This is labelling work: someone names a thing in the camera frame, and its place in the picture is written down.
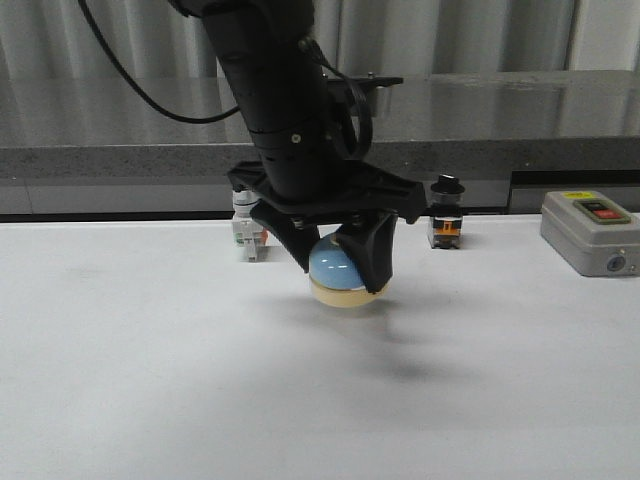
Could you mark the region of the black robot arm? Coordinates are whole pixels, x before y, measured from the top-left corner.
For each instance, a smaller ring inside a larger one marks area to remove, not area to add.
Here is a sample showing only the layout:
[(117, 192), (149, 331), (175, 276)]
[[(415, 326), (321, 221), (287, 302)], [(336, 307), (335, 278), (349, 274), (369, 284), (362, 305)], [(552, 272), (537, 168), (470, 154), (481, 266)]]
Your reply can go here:
[(370, 107), (359, 82), (323, 73), (329, 62), (313, 39), (309, 1), (178, 1), (204, 25), (257, 150), (228, 177), (257, 195), (251, 218), (303, 268), (337, 226), (337, 242), (370, 293), (392, 275), (398, 219), (424, 212), (421, 183), (368, 164)]

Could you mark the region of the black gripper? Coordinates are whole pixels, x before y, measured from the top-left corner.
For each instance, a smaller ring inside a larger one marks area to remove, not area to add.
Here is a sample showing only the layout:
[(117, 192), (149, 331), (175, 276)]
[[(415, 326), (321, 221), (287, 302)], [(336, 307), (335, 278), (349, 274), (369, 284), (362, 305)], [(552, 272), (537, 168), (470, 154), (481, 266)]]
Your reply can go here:
[(276, 237), (305, 273), (320, 240), (316, 226), (343, 224), (336, 240), (371, 294), (393, 275), (397, 216), (413, 224), (427, 207), (422, 183), (362, 161), (264, 158), (238, 163), (228, 177), (234, 190), (257, 194), (251, 218)]

